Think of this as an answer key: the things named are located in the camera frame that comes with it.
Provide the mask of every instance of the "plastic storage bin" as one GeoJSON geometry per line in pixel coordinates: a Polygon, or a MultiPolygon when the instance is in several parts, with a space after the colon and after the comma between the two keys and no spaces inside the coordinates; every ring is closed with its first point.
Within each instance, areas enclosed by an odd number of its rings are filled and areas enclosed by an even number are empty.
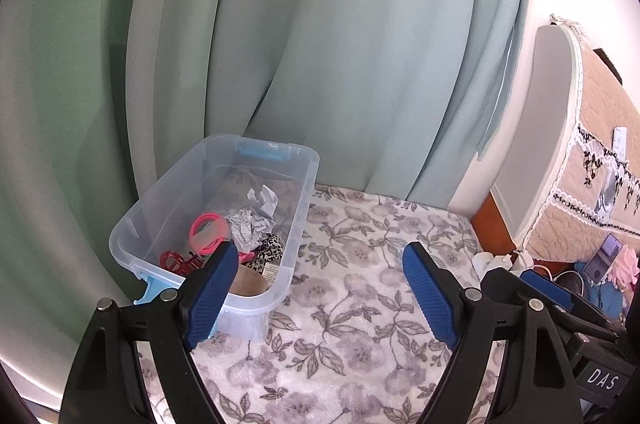
{"type": "Polygon", "coordinates": [[[318,171],[318,154],[305,146],[214,135],[198,143],[127,211],[111,231],[111,254],[147,283],[151,301],[184,278],[162,269],[160,255],[184,248],[191,223],[204,212],[248,207],[250,188],[266,184],[278,195],[276,232],[285,244],[274,284],[259,296],[226,296],[216,330],[257,340],[266,336],[271,311],[291,284],[306,212],[318,171]]]}

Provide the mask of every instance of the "smartphone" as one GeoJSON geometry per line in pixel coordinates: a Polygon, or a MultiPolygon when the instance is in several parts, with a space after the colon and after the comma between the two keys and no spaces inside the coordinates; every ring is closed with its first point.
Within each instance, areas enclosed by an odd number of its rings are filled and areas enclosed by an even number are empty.
{"type": "Polygon", "coordinates": [[[589,260],[589,263],[584,268],[585,275],[594,285],[604,281],[620,249],[622,249],[622,244],[612,234],[604,239],[594,257],[589,260]]]}

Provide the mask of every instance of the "pink cloth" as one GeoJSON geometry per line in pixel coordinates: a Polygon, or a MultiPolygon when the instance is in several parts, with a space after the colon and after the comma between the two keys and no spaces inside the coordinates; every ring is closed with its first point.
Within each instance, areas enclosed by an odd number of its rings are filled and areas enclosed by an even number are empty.
{"type": "Polygon", "coordinates": [[[638,269],[638,256],[635,250],[628,245],[623,245],[607,274],[607,279],[620,292],[624,292],[636,284],[638,273],[640,273],[640,269],[638,269]]]}

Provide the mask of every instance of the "silver bolt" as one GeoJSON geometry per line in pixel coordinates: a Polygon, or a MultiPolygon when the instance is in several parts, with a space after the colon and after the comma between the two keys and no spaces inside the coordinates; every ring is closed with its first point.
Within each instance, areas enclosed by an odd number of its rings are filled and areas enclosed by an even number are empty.
{"type": "Polygon", "coordinates": [[[104,312],[111,308],[111,305],[113,305],[113,300],[111,298],[100,298],[95,306],[100,312],[104,312]]]}
{"type": "Polygon", "coordinates": [[[160,293],[160,299],[162,301],[173,301],[178,297],[178,291],[176,289],[165,289],[160,293]]]}
{"type": "Polygon", "coordinates": [[[534,309],[536,312],[540,312],[544,307],[544,303],[539,299],[531,298],[529,300],[529,306],[534,309]]]}
{"type": "Polygon", "coordinates": [[[465,290],[465,296],[469,301],[480,301],[482,299],[482,293],[474,288],[465,290]]]}

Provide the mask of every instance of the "floral blanket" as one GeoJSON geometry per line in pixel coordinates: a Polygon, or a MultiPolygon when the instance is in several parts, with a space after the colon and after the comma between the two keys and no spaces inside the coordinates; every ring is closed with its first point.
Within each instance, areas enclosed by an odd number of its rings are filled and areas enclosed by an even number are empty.
{"type": "MultiPolygon", "coordinates": [[[[399,253],[418,240],[461,285],[479,286],[471,224],[446,211],[316,186],[290,295],[265,342],[216,334],[193,360],[229,423],[415,423],[450,358],[407,285],[399,253]]],[[[494,346],[470,422],[484,422],[494,346]]],[[[150,349],[140,347],[158,422],[173,423],[150,349]]]]}

